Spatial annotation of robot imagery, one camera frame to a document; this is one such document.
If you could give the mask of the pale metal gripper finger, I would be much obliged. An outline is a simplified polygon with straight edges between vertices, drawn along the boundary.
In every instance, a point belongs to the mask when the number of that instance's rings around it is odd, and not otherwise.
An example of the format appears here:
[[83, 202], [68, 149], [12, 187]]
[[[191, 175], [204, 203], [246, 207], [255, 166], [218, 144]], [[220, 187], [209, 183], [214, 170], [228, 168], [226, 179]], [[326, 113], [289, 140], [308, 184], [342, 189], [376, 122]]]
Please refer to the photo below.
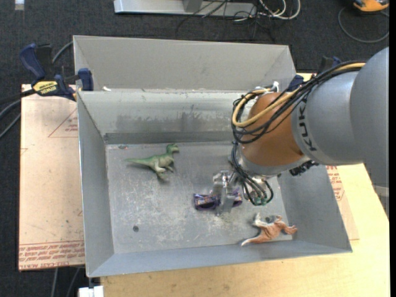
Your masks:
[[223, 191], [223, 181], [221, 179], [214, 179], [212, 195], [215, 199], [215, 207], [218, 207], [221, 203], [222, 191]]
[[226, 194], [220, 201], [220, 215], [230, 213], [233, 208], [233, 196]]

